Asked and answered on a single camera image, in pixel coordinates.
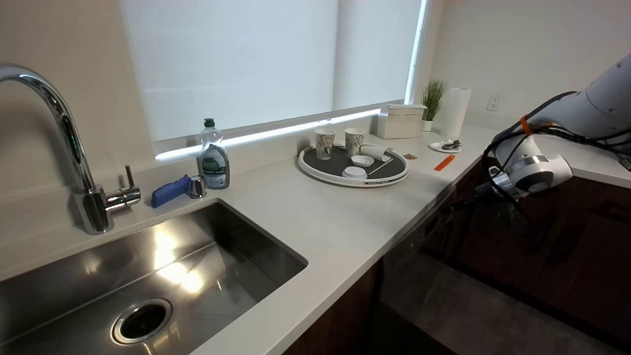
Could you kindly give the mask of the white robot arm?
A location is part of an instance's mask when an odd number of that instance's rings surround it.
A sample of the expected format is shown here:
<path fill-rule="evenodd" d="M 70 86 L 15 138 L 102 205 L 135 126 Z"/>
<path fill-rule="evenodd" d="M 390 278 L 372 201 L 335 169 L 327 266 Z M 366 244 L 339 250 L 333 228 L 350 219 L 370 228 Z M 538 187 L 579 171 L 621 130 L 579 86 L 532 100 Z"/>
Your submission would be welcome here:
<path fill-rule="evenodd" d="M 520 199 L 571 177 L 569 163 L 544 153 L 536 136 L 599 148 L 626 157 L 631 152 L 631 55 L 624 55 L 581 90 L 544 100 L 498 132 L 481 153 L 490 191 Z"/>

